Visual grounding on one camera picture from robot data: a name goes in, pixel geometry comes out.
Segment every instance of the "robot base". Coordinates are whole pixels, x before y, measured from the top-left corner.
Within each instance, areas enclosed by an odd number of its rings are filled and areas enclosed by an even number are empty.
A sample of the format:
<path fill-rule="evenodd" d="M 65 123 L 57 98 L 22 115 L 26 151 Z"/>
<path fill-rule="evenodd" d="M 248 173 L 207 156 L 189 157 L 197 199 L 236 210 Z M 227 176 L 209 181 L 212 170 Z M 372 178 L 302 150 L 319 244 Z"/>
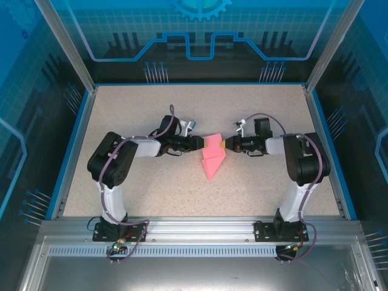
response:
<path fill-rule="evenodd" d="M 137 226 L 122 226 L 119 224 L 109 223 L 102 217 L 99 219 L 100 222 L 96 223 L 93 232 L 93 241 L 114 242 L 120 238 L 125 238 L 127 242 L 135 243 L 138 241 L 142 230 L 146 226 L 146 223 L 139 224 Z M 125 217 L 122 221 L 127 222 L 127 217 Z M 147 234 L 142 237 L 140 240 L 141 242 L 146 241 L 146 235 Z"/>
<path fill-rule="evenodd" d="M 279 212 L 276 211 L 273 222 L 257 221 L 253 224 L 255 241 L 257 243 L 266 242 L 291 242 L 297 243 L 302 239 L 309 241 L 309 234 L 306 226 L 300 221 L 285 222 Z"/>

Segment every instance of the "enclosure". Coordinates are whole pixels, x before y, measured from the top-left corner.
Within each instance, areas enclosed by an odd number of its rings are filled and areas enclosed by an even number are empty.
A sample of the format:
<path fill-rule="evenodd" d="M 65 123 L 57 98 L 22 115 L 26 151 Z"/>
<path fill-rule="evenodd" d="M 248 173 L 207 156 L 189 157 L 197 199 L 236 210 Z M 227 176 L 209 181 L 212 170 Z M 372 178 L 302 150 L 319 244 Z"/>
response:
<path fill-rule="evenodd" d="M 3 0 L 2 290 L 385 290 L 387 13 L 383 0 Z M 124 207 L 147 236 L 128 261 L 104 259 L 88 160 L 108 132 L 149 135 L 170 104 L 198 136 L 226 139 L 256 112 L 317 132 L 331 171 L 306 207 L 305 259 L 255 241 L 286 198 L 284 157 L 228 150 L 210 181 L 201 150 L 135 159 Z"/>

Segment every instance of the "gear graphic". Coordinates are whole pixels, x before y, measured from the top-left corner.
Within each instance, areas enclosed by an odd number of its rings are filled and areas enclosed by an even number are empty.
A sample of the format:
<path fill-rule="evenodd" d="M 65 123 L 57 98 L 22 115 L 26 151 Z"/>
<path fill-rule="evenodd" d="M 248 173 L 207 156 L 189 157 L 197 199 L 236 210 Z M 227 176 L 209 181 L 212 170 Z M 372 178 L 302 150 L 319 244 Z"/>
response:
<path fill-rule="evenodd" d="M 171 0 L 171 2 L 175 12 L 180 12 L 182 17 L 188 16 L 191 21 L 218 17 L 219 12 L 226 11 L 226 5 L 232 4 L 232 0 Z"/>
<path fill-rule="evenodd" d="M 35 7 L 33 0 L 0 0 L 0 8 L 7 8 L 16 23 L 24 30 L 35 20 Z"/>

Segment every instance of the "pink object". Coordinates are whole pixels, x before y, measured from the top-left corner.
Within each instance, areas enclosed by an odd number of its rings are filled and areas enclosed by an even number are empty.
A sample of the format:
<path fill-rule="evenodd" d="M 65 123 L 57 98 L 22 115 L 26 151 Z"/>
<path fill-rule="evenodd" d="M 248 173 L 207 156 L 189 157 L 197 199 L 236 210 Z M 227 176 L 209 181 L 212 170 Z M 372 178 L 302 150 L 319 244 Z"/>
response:
<path fill-rule="evenodd" d="M 220 133 L 206 136 L 204 140 L 207 147 L 202 149 L 204 156 L 202 163 L 204 164 L 207 179 L 211 180 L 224 160 L 226 153 L 225 149 L 221 147 L 222 137 Z"/>

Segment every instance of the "speckled tabletop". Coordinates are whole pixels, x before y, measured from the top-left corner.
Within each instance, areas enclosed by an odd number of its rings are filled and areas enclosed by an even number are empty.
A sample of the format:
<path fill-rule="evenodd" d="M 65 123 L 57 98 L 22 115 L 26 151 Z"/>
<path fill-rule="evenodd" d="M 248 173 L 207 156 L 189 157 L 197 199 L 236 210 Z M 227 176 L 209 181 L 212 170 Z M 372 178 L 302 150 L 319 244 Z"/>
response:
<path fill-rule="evenodd" d="M 105 134 L 146 135 L 156 129 L 174 104 L 176 116 L 194 119 L 195 135 L 235 135 L 235 121 L 266 112 L 287 132 L 311 132 L 313 124 L 300 85 L 164 85 L 100 87 L 76 166 L 64 216 L 101 213 L 87 161 Z M 280 128 L 271 122 L 274 136 Z M 253 122 L 245 128 L 254 134 Z M 135 159 L 123 183 L 130 216 L 273 215 L 290 184 L 283 156 L 250 158 L 227 151 L 214 178 L 208 181 L 202 152 L 181 157 Z M 328 178 L 315 190 L 307 215 L 337 215 Z"/>

